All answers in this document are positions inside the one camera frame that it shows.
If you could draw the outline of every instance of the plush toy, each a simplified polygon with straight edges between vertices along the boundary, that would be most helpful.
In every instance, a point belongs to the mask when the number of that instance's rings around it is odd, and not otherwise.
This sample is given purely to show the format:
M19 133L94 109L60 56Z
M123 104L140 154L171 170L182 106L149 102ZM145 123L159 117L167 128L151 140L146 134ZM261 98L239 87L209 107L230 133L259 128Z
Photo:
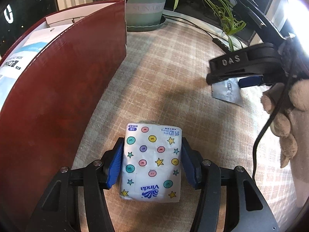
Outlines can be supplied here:
M283 88L278 83L263 92L261 103L267 113L273 111ZM270 128L280 137L280 167L290 161L297 205L302 207L309 195L309 79L299 80L291 87Z

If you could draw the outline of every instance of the white label band on pot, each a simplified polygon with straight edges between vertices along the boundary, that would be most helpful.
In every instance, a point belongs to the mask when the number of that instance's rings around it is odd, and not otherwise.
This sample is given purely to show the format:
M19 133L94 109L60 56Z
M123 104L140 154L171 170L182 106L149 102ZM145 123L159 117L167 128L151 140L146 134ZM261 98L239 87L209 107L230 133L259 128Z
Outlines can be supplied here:
M163 3L127 3L127 14L152 14L162 12L165 2Z

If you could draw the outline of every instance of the metal screw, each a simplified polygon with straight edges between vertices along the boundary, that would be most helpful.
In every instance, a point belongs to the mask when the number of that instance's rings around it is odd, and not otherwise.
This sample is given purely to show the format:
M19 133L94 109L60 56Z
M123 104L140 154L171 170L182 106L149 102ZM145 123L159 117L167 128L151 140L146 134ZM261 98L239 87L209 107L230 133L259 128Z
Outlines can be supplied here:
M242 173L245 169L242 166L237 166L236 170L240 173Z
M66 173L68 170L69 170L68 167L61 167L61 168L60 168L60 172L61 172L61 173Z
M204 166L210 166L211 165L211 161L208 160L208 159L203 160L202 163L203 163Z
M93 163L94 166L98 167L102 165L102 161L100 161L99 159L96 159Z

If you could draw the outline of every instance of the white tissue package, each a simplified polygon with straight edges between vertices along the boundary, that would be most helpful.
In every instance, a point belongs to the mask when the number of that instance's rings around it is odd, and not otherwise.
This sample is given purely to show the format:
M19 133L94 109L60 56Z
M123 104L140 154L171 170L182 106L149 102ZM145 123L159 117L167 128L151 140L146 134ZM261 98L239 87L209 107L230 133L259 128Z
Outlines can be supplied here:
M178 202L181 181L179 127L129 123L122 160L120 197Z

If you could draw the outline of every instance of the plant pot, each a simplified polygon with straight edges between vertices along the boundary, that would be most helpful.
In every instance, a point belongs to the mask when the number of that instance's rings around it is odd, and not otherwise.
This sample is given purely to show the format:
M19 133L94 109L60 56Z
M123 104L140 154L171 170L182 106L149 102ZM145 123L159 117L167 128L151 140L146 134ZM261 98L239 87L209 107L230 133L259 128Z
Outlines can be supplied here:
M160 23L166 0L128 0L126 22L128 27L145 27Z

